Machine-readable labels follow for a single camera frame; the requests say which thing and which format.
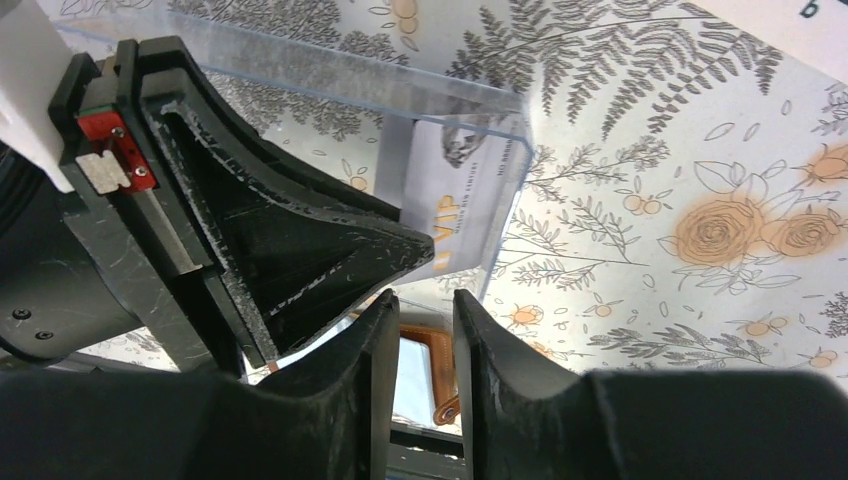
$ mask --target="tablecloth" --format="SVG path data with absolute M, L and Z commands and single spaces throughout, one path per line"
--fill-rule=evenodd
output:
M 40 3 L 54 18 L 150 4 Z M 677 0 L 170 6 L 524 94 L 536 155 L 483 301 L 562 366 L 848 385 L 844 84 Z M 280 113 L 237 107 L 260 129 Z M 144 331 L 90 352 L 169 362 Z

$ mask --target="red component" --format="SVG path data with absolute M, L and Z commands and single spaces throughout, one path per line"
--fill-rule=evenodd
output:
M 137 193 L 156 186 L 156 178 L 150 170 L 150 165 L 118 112 L 107 111 L 80 116 L 77 124 L 85 137 L 99 150 L 98 153 L 103 152 L 109 141 L 113 142 L 113 146 L 117 146 L 118 152 L 113 149 L 112 153 L 122 163 L 130 179 L 130 186 L 121 187 L 121 192 Z

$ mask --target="screw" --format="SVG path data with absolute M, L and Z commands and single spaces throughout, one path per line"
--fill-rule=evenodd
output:
M 31 316 L 32 312 L 25 308 L 16 308 L 12 311 L 12 317 L 14 317 L 15 320 L 26 320 Z

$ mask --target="transparent acrylic container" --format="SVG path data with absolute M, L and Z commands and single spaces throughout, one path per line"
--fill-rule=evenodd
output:
M 477 219 L 478 229 L 485 230 L 474 239 L 479 248 L 462 259 L 471 268 L 393 286 L 402 302 L 431 311 L 443 324 L 450 323 L 454 289 L 466 288 L 478 298 L 485 294 L 533 152 L 520 96 L 170 12 L 159 4 L 54 23 L 72 48 L 95 59 L 111 55 L 119 40 L 179 35 L 213 85 L 264 138 L 402 212 L 398 202 L 409 186 L 404 168 L 426 147 L 412 145 L 417 132 L 440 134 L 443 152 L 475 138 L 498 142 L 488 150 L 496 159 L 480 159 L 478 183 L 494 178 L 486 172 L 501 170 L 495 191 L 487 193 L 491 201 L 467 209 L 467 224 Z M 417 180 L 434 186 L 441 181 L 427 175 Z

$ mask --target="brown leather wallet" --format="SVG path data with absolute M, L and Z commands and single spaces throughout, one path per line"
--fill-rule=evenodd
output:
M 433 398 L 436 425 L 453 423 L 459 415 L 459 391 L 456 384 L 456 367 L 453 363 L 453 342 L 450 334 L 436 328 L 420 325 L 401 325 L 400 336 L 423 343 L 430 349 L 430 370 L 433 374 Z

